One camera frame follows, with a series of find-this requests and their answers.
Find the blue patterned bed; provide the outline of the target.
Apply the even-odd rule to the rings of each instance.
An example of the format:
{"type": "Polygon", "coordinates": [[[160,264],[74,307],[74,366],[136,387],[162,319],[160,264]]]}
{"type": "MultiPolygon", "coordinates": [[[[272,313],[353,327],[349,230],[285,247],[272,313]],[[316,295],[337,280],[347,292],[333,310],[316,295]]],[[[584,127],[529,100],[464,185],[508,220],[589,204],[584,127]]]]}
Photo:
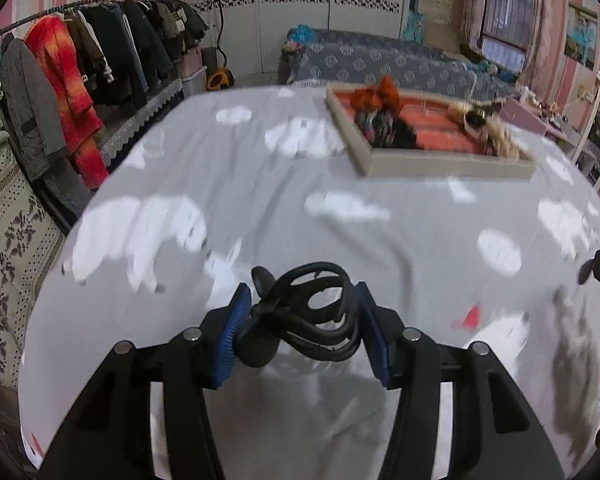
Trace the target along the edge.
{"type": "Polygon", "coordinates": [[[281,84],[326,86],[379,84],[389,76],[402,90],[486,102],[518,96],[513,84],[489,75],[467,61],[454,60],[434,47],[396,38],[314,29],[307,42],[298,26],[288,32],[278,59],[281,84]]]}

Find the pink storage box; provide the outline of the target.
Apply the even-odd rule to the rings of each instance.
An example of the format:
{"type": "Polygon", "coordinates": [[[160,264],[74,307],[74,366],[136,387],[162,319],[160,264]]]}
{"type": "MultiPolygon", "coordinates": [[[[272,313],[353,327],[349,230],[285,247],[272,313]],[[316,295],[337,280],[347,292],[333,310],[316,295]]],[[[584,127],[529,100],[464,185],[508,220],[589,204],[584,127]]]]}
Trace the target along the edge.
{"type": "Polygon", "coordinates": [[[178,62],[178,76],[186,98],[206,91],[207,67],[202,62],[199,48],[189,50],[178,62]]]}

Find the pink bedside table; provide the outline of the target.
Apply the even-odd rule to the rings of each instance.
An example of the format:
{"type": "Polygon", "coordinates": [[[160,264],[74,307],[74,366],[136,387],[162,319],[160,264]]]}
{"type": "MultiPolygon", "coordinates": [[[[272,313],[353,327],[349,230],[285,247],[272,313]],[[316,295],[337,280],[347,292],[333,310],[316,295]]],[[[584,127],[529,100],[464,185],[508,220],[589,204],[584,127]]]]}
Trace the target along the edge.
{"type": "Polygon", "coordinates": [[[515,99],[507,98],[505,100],[500,110],[500,117],[504,122],[528,130],[538,136],[548,136],[553,140],[568,141],[568,136],[536,114],[532,107],[515,99]]]}

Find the wall poster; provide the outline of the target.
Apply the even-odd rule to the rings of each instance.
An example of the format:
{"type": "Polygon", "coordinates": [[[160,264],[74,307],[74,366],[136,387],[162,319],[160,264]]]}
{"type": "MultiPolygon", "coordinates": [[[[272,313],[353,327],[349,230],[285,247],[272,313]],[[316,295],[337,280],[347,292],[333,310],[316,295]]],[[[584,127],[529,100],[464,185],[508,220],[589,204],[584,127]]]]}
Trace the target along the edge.
{"type": "Polygon", "coordinates": [[[588,70],[595,65],[597,14],[583,6],[570,3],[564,53],[588,70]]]}

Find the dark hanging jackets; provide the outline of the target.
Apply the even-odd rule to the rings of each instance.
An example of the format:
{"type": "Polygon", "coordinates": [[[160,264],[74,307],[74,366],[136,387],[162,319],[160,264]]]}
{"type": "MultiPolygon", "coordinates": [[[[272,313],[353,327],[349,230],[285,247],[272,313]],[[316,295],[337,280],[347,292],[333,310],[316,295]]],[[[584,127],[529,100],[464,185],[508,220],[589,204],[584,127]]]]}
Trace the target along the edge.
{"type": "Polygon", "coordinates": [[[66,18],[86,37],[74,40],[79,71],[94,103],[145,105],[175,75],[209,26],[183,0],[122,0],[79,6],[66,18]]]}

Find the barred window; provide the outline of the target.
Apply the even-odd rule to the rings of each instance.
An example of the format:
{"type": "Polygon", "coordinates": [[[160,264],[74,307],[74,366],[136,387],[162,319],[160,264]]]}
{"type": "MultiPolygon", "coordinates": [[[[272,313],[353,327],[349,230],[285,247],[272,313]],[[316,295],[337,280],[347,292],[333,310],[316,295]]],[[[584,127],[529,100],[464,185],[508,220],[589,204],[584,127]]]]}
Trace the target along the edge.
{"type": "Polygon", "coordinates": [[[480,50],[492,63],[520,74],[533,26],[533,0],[486,0],[480,50]]]}

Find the white sliding wardrobe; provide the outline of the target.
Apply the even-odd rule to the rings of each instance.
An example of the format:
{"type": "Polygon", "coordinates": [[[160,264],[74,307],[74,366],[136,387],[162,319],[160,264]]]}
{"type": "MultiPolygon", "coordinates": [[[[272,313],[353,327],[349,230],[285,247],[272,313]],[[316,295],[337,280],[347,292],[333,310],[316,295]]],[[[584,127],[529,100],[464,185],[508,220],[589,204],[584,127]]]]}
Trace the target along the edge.
{"type": "MultiPolygon", "coordinates": [[[[211,0],[186,0],[210,26],[215,44],[218,12],[211,0]]],[[[234,75],[272,74],[277,70],[287,32],[298,25],[399,37],[408,0],[223,0],[222,48],[234,75]]]]}

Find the grey quilted coat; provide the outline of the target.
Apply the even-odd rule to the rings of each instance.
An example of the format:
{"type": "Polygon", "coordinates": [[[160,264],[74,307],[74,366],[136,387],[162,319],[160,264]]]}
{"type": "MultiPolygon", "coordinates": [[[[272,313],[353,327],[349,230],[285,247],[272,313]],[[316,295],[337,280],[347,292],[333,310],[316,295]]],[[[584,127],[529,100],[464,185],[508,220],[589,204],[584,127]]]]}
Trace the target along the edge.
{"type": "Polygon", "coordinates": [[[67,153],[54,89],[34,54],[10,32],[1,43],[0,81],[24,169],[30,180],[67,153]]]}

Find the red orange fleece robe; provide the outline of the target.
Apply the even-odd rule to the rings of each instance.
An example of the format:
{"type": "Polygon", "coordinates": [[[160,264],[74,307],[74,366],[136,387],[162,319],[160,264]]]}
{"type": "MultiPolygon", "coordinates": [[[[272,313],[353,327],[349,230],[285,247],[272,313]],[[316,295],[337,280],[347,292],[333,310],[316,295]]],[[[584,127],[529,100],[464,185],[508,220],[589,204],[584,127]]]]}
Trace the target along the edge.
{"type": "Polygon", "coordinates": [[[24,42],[55,92],[68,155],[86,186],[97,190],[109,176],[95,141],[104,124],[85,88],[68,28],[57,15],[46,15],[31,26],[24,42]]]}

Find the cream sheer scrunchie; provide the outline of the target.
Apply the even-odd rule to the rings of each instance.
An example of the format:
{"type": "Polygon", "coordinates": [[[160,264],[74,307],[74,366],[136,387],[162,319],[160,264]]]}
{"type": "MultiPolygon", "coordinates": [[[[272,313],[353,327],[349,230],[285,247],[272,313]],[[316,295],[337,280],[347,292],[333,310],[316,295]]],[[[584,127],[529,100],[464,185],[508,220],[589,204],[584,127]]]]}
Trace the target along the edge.
{"type": "Polygon", "coordinates": [[[498,112],[502,102],[490,103],[455,102],[449,105],[446,114],[461,126],[483,155],[511,160],[521,158],[521,148],[509,134],[505,122],[498,112]]]}

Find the brick-pattern jewelry tray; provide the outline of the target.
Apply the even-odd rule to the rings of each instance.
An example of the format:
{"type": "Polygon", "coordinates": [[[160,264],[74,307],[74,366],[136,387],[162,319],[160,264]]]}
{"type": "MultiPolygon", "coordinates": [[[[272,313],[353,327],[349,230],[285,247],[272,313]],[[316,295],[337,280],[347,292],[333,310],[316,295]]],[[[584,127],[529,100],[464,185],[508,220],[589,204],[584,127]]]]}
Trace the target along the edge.
{"type": "Polygon", "coordinates": [[[521,151],[516,158],[498,157],[472,138],[460,116],[449,108],[457,100],[432,93],[402,91],[400,118],[415,130],[416,148],[374,148],[354,122],[350,104],[358,84],[331,84],[326,104],[350,159],[365,177],[463,177],[475,179],[529,180],[535,161],[521,151]]]}

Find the orange fabric scrunchie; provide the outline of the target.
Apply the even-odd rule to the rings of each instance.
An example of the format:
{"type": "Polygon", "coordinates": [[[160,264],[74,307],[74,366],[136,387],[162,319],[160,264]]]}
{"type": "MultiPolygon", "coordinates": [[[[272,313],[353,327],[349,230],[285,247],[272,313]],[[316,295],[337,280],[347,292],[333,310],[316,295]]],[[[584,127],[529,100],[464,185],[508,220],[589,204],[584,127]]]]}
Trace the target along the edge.
{"type": "Polygon", "coordinates": [[[377,86],[356,89],[350,105],[356,112],[388,112],[392,116],[398,116],[403,107],[398,88],[390,76],[383,76],[377,86]]]}

